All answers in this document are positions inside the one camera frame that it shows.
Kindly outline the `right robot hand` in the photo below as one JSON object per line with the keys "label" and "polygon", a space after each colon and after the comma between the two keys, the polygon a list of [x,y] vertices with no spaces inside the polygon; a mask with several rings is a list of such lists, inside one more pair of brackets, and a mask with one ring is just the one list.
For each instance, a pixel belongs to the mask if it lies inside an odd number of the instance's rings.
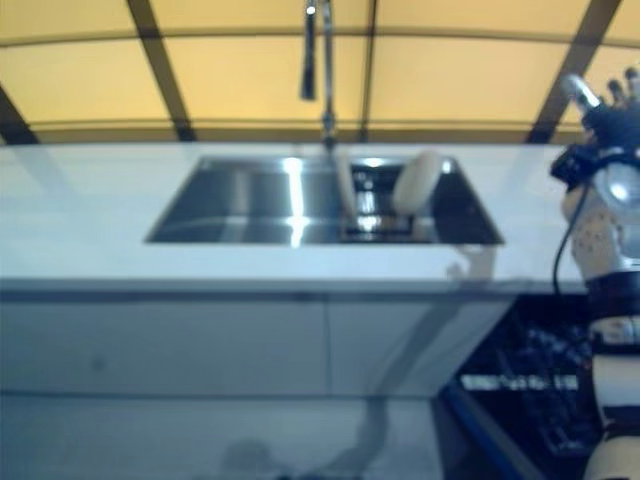
{"label": "right robot hand", "polygon": [[612,104],[597,96],[577,74],[566,75],[561,81],[561,88],[580,111],[583,128],[591,132],[601,150],[638,157],[639,68],[628,67],[624,78],[626,88],[617,79],[610,79],[607,83]]}

